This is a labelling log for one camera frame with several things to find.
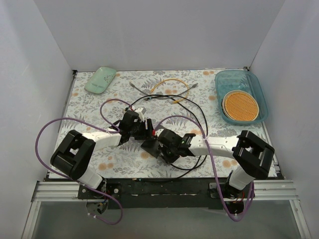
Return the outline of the black network switch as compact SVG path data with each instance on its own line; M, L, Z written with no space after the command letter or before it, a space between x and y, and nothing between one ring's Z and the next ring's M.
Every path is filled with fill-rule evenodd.
M144 139L141 144L141 148L154 158L158 158L160 155L159 150L160 142L158 140L158 134L155 129L153 129Z

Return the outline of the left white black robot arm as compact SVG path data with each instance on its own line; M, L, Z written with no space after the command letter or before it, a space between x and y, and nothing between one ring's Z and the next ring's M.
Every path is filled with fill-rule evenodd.
M127 111L119 121L119 131L110 127L106 131L80 133L71 130L60 143L50 163L72 180L89 187L90 195L101 199L106 193L106 179L89 167L94 151L126 143L131 137L147 140L154 136L151 119L144 119L143 113Z

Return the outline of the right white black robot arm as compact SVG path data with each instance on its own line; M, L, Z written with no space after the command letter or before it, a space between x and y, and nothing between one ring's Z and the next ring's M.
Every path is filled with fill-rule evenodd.
M226 194L239 197L253 180L265 180L269 176L275 150L268 143L248 130L232 137L203 138L194 133L183 137L165 129L158 138L158 150L167 163L186 156L220 156L237 161L239 166L230 173L226 183Z

